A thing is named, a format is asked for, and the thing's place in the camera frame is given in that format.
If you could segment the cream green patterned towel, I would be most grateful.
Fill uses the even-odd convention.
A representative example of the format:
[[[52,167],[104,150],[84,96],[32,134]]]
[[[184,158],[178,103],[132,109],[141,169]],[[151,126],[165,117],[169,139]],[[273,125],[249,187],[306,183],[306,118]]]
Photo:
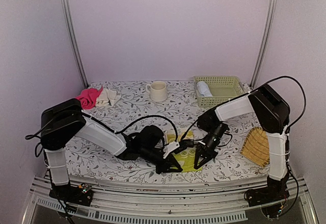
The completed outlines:
[[[175,139],[174,130],[173,129],[167,130],[165,132],[166,143],[167,144],[172,143],[174,141],[174,139]],[[195,148],[189,147],[189,148],[183,150],[181,153],[174,154],[174,157],[176,158],[176,160],[182,167],[183,173],[197,172],[197,171],[202,170],[202,167],[200,167],[199,169],[194,168]]]

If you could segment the light blue towel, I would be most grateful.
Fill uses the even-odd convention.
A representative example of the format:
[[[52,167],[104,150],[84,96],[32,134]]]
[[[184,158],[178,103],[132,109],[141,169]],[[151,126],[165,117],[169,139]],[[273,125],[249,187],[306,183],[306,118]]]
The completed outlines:
[[[199,82],[197,82],[196,86],[197,86],[197,90],[201,96],[203,96],[203,97],[212,97],[213,96],[209,89],[209,86],[206,82],[199,81]]]

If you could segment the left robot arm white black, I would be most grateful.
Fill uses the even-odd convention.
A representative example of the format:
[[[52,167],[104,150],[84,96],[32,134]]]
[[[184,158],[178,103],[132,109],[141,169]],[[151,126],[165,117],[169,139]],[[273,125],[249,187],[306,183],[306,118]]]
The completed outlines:
[[[64,148],[73,137],[90,141],[122,160],[142,158],[155,165],[157,174],[182,171],[172,154],[179,148],[179,142],[174,141],[162,149],[158,148],[157,144],[164,142],[164,133],[157,126],[145,126],[140,132],[129,135],[124,132],[116,132],[83,112],[77,99],[69,99],[43,111],[41,129],[37,134],[50,171],[49,196],[58,201],[84,206],[89,206],[92,201],[91,186],[85,183],[72,186],[70,183]]]

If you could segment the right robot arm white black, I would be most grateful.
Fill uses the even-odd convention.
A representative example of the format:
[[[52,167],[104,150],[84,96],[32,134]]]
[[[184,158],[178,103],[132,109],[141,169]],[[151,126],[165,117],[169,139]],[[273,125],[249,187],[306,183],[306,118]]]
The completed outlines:
[[[287,102],[269,85],[263,85],[209,109],[197,119],[198,128],[207,132],[207,135],[196,147],[194,168],[198,169],[215,159],[218,154],[215,149],[229,129],[227,120],[253,114],[259,125],[250,130],[243,144],[242,153],[251,161],[262,157],[262,150],[253,145],[253,137],[259,134],[264,136],[268,147],[266,155],[269,173],[267,186],[247,190],[244,199],[249,206],[287,199],[289,192],[286,183],[290,177],[289,113]]]

